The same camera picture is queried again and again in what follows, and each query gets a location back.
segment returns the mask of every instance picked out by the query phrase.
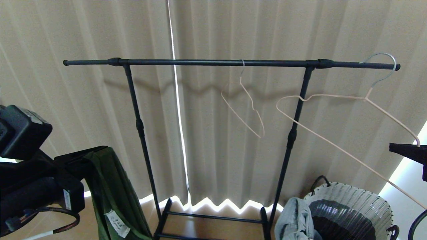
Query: white and black basket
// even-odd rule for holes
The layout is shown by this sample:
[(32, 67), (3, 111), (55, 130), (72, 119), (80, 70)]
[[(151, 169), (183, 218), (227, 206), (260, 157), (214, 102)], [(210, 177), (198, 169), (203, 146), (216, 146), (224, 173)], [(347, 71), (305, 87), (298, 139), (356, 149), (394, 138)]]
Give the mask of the white and black basket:
[[(321, 179), (326, 183), (315, 188)], [(399, 234), (390, 205), (367, 190), (320, 176), (304, 200), (323, 239), (396, 240)]]

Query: brown floor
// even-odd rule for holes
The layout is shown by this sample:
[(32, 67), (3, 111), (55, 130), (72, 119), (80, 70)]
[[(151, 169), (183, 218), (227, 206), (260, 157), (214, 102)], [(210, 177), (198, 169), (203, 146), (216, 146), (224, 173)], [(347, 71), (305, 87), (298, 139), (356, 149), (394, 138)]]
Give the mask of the brown floor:
[[(143, 203), (142, 208), (151, 229), (154, 233), (158, 219), (154, 208), (154, 202)], [(174, 202), (171, 207), (172, 211), (183, 212), (181, 204)], [(231, 207), (225, 206), (219, 212), (215, 212), (210, 206), (204, 205), (194, 213), (196, 214), (209, 214), (216, 216), (226, 217), (240, 217), (240, 218), (251, 218), (260, 219), (259, 209), (254, 207), (247, 207), (242, 214), (236, 213)], [(50, 231), (60, 226), (66, 225), (73, 221), (72, 217), (66, 216), (60, 213), (40, 213), (36, 218), (33, 219), (26, 226), (21, 228), (15, 233), (12, 233), (6, 237), (2, 237), (2, 240), (16, 240), (30, 237), (42, 232)], [(166, 225), (163, 230), (164, 233), (171, 233), (177, 235), (186, 235), (189, 237), (200, 237), (200, 238), (211, 238), (221, 240), (261, 240), (263, 237), (263, 229), (261, 224), (246, 223), (246, 222), (234, 222), (225, 220), (214, 220), (214, 219), (202, 219), (192, 217), (182, 217), (169, 215)], [(94, 209), (90, 198), (86, 198), (86, 208), (80, 212), (80, 224), (73, 229), (51, 235), (42, 238), (43, 240), (53, 239), (81, 239), (81, 240), (97, 240), (98, 230), (97, 223), (95, 220)]]

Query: light blue cloth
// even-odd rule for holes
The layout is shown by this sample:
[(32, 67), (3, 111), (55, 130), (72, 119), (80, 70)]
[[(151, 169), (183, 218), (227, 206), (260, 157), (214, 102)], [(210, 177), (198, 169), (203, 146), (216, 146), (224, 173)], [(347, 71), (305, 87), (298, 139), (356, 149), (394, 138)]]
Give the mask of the light blue cloth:
[(277, 240), (322, 240), (314, 230), (311, 211), (307, 203), (299, 198), (289, 199), (274, 227)]

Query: curtain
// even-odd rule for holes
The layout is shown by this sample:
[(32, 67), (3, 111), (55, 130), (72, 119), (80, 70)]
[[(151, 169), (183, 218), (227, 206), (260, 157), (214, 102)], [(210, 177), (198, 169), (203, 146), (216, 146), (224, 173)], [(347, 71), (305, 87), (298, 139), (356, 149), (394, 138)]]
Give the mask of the curtain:
[[(427, 119), (427, 5), (402, 1), (171, 1), (177, 59), (332, 59), (363, 61), (393, 54), (402, 68), (378, 83), (370, 99), (415, 133)], [(391, 62), (374, 57), (373, 62)], [(272, 204), (292, 122), (276, 110), (298, 95), (303, 68), (246, 67), (243, 84), (265, 125), (257, 138), (228, 109), (224, 96), (258, 134), (242, 67), (179, 66), (178, 82), (192, 202), (229, 198)], [(365, 96), (386, 70), (318, 69), (307, 96)], [(290, 115), (297, 100), (280, 108)], [(306, 102), (300, 121), (389, 177), (401, 156), (388, 143), (412, 143), (405, 130), (363, 101)], [(319, 175), (378, 193), (385, 182), (323, 140), (299, 128), (281, 199), (303, 196)]]
[[(122, 67), (63, 60), (172, 58), (164, 1), (1, 1), (1, 100), (53, 125), (52, 158), (114, 148), (139, 198), (151, 194)], [(173, 69), (132, 66), (159, 199), (187, 200)]]

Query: wire hanger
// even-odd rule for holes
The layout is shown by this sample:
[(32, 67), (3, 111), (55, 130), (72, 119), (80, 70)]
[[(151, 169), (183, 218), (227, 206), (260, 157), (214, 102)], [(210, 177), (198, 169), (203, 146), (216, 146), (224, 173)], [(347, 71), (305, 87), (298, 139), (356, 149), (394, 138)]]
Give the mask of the wire hanger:
[(223, 88), (222, 88), (222, 90), (221, 90), (221, 96), (222, 96), (222, 99), (224, 99), (224, 101), (225, 101), (225, 103), (227, 104), (227, 106), (234, 112), (234, 114), (240, 119), (240, 121), (242, 121), (242, 123), (243, 124), (245, 124), (246, 125), (246, 127), (248, 127), (248, 129), (249, 130), (251, 130), (257, 137), (259, 137), (259, 138), (263, 138), (264, 136), (265, 136), (265, 129), (264, 129), (264, 123), (263, 123), (263, 120), (261, 119), (261, 116), (260, 116), (260, 113), (258, 112), (258, 110), (256, 110), (255, 108), (254, 108), (254, 101), (253, 101), (253, 99), (252, 99), (252, 97), (251, 97), (251, 95), (249, 94), (249, 92), (246, 90), (246, 88), (245, 88), (245, 86), (243, 86), (243, 84), (242, 84), (242, 75), (243, 75), (243, 72), (245, 71), (245, 61), (242, 59), (242, 62), (243, 62), (243, 69), (242, 69), (242, 72), (240, 73), (240, 81), (239, 81), (239, 85), (240, 86), (242, 86), (242, 88), (243, 88), (243, 90), (245, 90), (245, 92), (246, 92), (246, 94), (248, 95), (248, 97), (249, 97), (249, 99), (251, 100), (251, 105), (252, 105), (252, 110), (253, 111), (255, 111), (255, 112), (257, 112), (257, 115), (258, 115), (258, 119), (260, 120), (260, 122), (261, 122), (261, 126), (263, 127), (263, 134), (262, 134), (262, 136), (260, 136), (258, 133), (256, 133), (245, 121), (243, 121), (243, 119), (236, 113), (236, 111), (230, 106), (230, 104), (227, 102), (227, 100), (224, 98), (224, 95), (223, 95), (223, 91), (224, 91), (224, 89), (228, 86), (228, 85), (230, 85), (230, 82), (228, 82)]
[(374, 169), (372, 169), (370, 166), (366, 165), (364, 162), (362, 162), (361, 160), (357, 159), (357, 158), (356, 158), (356, 157), (354, 157), (352, 154), (348, 153), (347, 151), (345, 151), (344, 149), (342, 149), (342, 148), (341, 148), (341, 147), (339, 147), (338, 145), (334, 144), (333, 142), (329, 141), (329, 140), (328, 140), (328, 139), (326, 139), (325, 137), (323, 137), (323, 136), (319, 135), (318, 133), (316, 133), (316, 132), (314, 132), (313, 130), (309, 129), (308, 127), (306, 127), (306, 126), (302, 125), (302, 124), (301, 124), (301, 123), (299, 123), (298, 121), (294, 120), (292, 117), (290, 117), (289, 115), (287, 115), (286, 113), (284, 113), (283, 111), (281, 111), (281, 110), (279, 109), (279, 106), (278, 106), (278, 105), (279, 105), (279, 102), (280, 102), (281, 100), (286, 99), (286, 98), (292, 98), (292, 97), (297, 97), (297, 98), (299, 98), (301, 101), (304, 101), (304, 102), (306, 102), (306, 101), (310, 100), (312, 97), (317, 97), (317, 96), (327, 96), (327, 97), (335, 97), (335, 98), (346, 98), (346, 99), (354, 99), (354, 100), (363, 100), (363, 101), (366, 101), (366, 102), (370, 103), (370, 104), (371, 104), (372, 106), (374, 106), (376, 109), (378, 109), (378, 110), (380, 110), (381, 112), (383, 112), (385, 115), (387, 115), (387, 116), (388, 116), (389, 118), (391, 118), (393, 121), (395, 121), (397, 124), (399, 124), (400, 126), (402, 126), (405, 130), (407, 130), (407, 131), (408, 131), (408, 132), (409, 132), (409, 133), (410, 133), (410, 134), (415, 138), (415, 140), (416, 140), (416, 142), (417, 142), (417, 146), (418, 146), (418, 147), (420, 147), (420, 140), (418, 139), (417, 135), (416, 135), (414, 132), (412, 132), (412, 131), (411, 131), (408, 127), (406, 127), (402, 122), (400, 122), (399, 120), (397, 120), (395, 117), (393, 117), (391, 114), (389, 114), (388, 112), (386, 112), (384, 109), (382, 109), (382, 108), (381, 108), (380, 106), (378, 106), (377, 104), (373, 103), (373, 102), (368, 98), (368, 97), (369, 97), (369, 95), (371, 94), (372, 89), (374, 88), (374, 86), (375, 86), (378, 82), (380, 82), (380, 81), (382, 81), (382, 80), (384, 80), (384, 79), (386, 79), (386, 78), (390, 77), (390, 76), (394, 73), (394, 71), (395, 71), (395, 69), (396, 69), (396, 65), (397, 65), (397, 63), (396, 63), (396, 59), (395, 59), (391, 54), (388, 54), (388, 53), (376, 53), (376, 54), (374, 54), (374, 55), (370, 56), (369, 58), (367, 58), (366, 60), (361, 61), (360, 63), (364, 63), (364, 62), (368, 61), (369, 59), (371, 59), (373, 56), (376, 56), (376, 55), (387, 55), (387, 56), (389, 56), (391, 59), (393, 59), (394, 67), (393, 67), (392, 71), (391, 71), (391, 72), (390, 72), (386, 77), (381, 78), (380, 80), (377, 80), (377, 81), (375, 81), (375, 82), (372, 84), (371, 88), (369, 89), (369, 91), (368, 91), (368, 93), (366, 94), (366, 96), (365, 96), (365, 97), (343, 96), (343, 95), (334, 95), (334, 94), (314, 94), (314, 95), (311, 95), (310, 97), (308, 97), (307, 99), (303, 99), (303, 98), (301, 98), (301, 97), (300, 97), (300, 96), (298, 96), (298, 95), (293, 95), (293, 96), (286, 96), (286, 97), (282, 97), (282, 98), (280, 98), (280, 99), (277, 101), (277, 103), (276, 103), (276, 108), (277, 108), (277, 110), (278, 110), (279, 112), (281, 112), (283, 115), (285, 115), (286, 117), (288, 117), (290, 120), (292, 120), (292, 121), (293, 121), (293, 122), (295, 122), (296, 124), (300, 125), (301, 127), (305, 128), (306, 130), (308, 130), (309, 132), (313, 133), (314, 135), (318, 136), (319, 138), (321, 138), (321, 139), (325, 140), (326, 142), (328, 142), (328, 143), (329, 143), (329, 144), (331, 144), (332, 146), (334, 146), (334, 147), (338, 148), (340, 151), (342, 151), (343, 153), (347, 154), (349, 157), (351, 157), (352, 159), (356, 160), (356, 161), (357, 161), (357, 162), (359, 162), (361, 165), (363, 165), (364, 167), (366, 167), (367, 169), (369, 169), (370, 171), (372, 171), (373, 173), (375, 173), (376, 175), (378, 175), (378, 176), (379, 176), (380, 178), (382, 178), (384, 181), (388, 182), (390, 185), (392, 185), (393, 187), (395, 187), (397, 190), (401, 191), (403, 194), (405, 194), (406, 196), (408, 196), (410, 199), (412, 199), (414, 202), (416, 202), (416, 203), (417, 203), (418, 205), (420, 205), (422, 208), (427, 209), (427, 207), (426, 207), (425, 205), (423, 205), (422, 203), (420, 203), (418, 200), (416, 200), (414, 197), (412, 197), (411, 195), (409, 195), (407, 192), (405, 192), (403, 189), (401, 189), (400, 187), (398, 187), (396, 184), (394, 184), (394, 183), (390, 182), (388, 179), (386, 179), (386, 178), (385, 178), (384, 176), (382, 176), (380, 173), (378, 173), (377, 171), (375, 171)]

